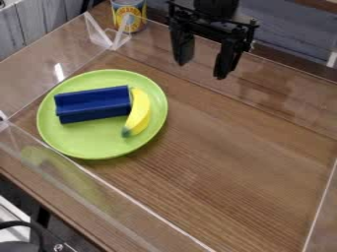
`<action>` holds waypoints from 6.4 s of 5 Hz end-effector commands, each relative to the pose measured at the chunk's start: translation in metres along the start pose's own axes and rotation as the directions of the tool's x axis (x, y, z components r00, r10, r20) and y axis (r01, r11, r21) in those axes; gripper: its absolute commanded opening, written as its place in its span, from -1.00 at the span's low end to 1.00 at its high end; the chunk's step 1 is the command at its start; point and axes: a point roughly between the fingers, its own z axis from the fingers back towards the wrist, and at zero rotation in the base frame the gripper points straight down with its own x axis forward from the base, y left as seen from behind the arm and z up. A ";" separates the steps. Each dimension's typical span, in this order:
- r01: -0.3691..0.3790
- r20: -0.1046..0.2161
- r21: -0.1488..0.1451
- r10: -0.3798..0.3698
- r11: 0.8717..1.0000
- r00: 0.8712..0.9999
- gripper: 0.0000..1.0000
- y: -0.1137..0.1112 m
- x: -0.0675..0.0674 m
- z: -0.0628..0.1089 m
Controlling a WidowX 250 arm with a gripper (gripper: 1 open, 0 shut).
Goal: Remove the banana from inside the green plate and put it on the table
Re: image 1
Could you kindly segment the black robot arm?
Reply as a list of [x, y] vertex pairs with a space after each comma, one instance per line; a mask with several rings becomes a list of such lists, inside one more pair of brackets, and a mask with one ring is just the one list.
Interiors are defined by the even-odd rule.
[[185, 66], [196, 55], [196, 36], [220, 43], [213, 76], [224, 80], [253, 47], [258, 21], [237, 13], [240, 0], [193, 0], [188, 7], [168, 0], [168, 25], [176, 62]]

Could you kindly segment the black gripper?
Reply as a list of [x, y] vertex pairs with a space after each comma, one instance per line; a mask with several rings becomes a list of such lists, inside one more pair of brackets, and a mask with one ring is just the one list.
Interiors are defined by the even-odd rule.
[[254, 18], [238, 12], [240, 0], [168, 0], [169, 30], [177, 63], [188, 64], [196, 52], [196, 35], [221, 41], [213, 75], [224, 80], [236, 69], [242, 42], [252, 43], [260, 28]]

